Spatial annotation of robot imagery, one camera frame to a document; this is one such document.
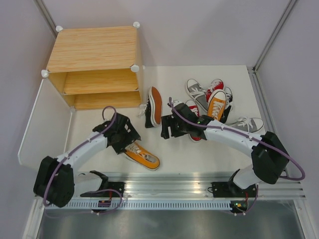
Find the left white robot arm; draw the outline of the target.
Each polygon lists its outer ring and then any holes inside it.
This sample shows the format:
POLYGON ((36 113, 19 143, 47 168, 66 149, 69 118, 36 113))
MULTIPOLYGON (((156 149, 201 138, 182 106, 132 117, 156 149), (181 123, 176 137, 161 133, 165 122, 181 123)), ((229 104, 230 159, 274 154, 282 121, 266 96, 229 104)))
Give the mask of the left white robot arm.
POLYGON ((114 113, 109 121, 93 128, 80 145, 56 158, 42 159, 33 191, 43 198, 45 206, 66 206, 77 194, 82 197, 104 197, 109 191, 108 177, 96 170, 79 173, 79 169, 98 152, 112 147, 117 154, 124 153, 128 145, 141 136, 130 119, 114 113))

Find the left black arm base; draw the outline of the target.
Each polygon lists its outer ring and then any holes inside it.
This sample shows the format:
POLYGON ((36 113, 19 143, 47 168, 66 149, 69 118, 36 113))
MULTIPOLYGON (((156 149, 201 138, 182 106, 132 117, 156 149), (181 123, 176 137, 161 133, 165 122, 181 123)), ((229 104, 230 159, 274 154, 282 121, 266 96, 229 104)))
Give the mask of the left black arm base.
POLYGON ((98 211, 119 208, 123 201, 124 182, 108 182, 105 185, 100 186, 96 191, 89 191, 80 194, 83 198, 99 198, 98 202, 94 206, 98 211))

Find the black sneaker orange sole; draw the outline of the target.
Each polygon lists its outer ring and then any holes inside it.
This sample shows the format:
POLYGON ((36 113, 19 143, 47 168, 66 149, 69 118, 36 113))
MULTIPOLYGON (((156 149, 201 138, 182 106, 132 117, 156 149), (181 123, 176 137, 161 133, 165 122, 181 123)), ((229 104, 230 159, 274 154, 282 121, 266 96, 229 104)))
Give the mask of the black sneaker orange sole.
POLYGON ((162 117, 162 98, 158 89, 150 87, 146 104, 139 105, 138 117, 145 116, 145 128, 158 127, 162 117))

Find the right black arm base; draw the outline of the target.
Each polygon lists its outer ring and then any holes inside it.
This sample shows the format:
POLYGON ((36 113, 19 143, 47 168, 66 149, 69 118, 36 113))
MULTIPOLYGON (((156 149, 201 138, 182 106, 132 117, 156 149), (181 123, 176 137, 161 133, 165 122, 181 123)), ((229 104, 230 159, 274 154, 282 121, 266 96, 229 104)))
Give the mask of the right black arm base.
POLYGON ((245 216, 254 206, 258 198, 258 185, 253 184, 247 189, 241 189, 230 182, 212 182, 207 191, 213 198, 228 198, 230 202, 230 213, 235 216, 245 216))

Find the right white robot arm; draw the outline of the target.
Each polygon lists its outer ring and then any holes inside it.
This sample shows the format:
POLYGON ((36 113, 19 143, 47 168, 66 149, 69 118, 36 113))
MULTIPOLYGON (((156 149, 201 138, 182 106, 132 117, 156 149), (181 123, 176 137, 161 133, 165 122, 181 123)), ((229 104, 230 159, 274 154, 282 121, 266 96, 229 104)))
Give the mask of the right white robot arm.
POLYGON ((226 144, 251 158, 252 163, 235 171, 226 183, 229 194, 234 197, 260 182, 276 184, 289 162, 288 153, 276 134, 269 131, 264 135, 247 133, 210 116, 198 117, 182 102, 172 108, 170 115, 163 116, 161 123, 164 139, 188 134, 226 144))

